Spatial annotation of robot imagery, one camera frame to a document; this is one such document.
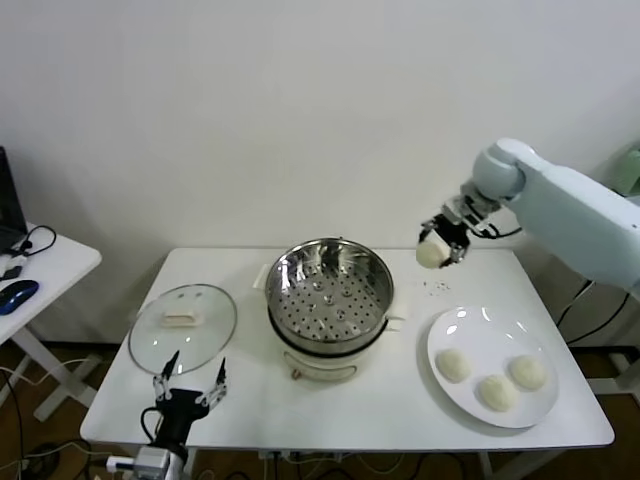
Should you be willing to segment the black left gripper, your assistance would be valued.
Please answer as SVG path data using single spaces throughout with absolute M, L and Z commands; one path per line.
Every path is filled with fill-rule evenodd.
M 187 440 L 192 424 L 208 415 L 207 406 L 216 406 L 227 394 L 226 358 L 222 359 L 214 386 L 203 394 L 195 390 L 170 389 L 169 380 L 179 355 L 177 350 L 161 372 L 153 377 L 156 409 L 161 415 L 156 440 Z

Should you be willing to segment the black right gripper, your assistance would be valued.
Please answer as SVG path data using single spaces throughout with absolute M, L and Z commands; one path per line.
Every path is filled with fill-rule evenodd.
M 435 241 L 440 237 L 449 246 L 449 255 L 444 264 L 459 264 L 471 245 L 467 232 L 468 227 L 464 223 L 455 224 L 440 213 L 421 224 L 418 243 Z

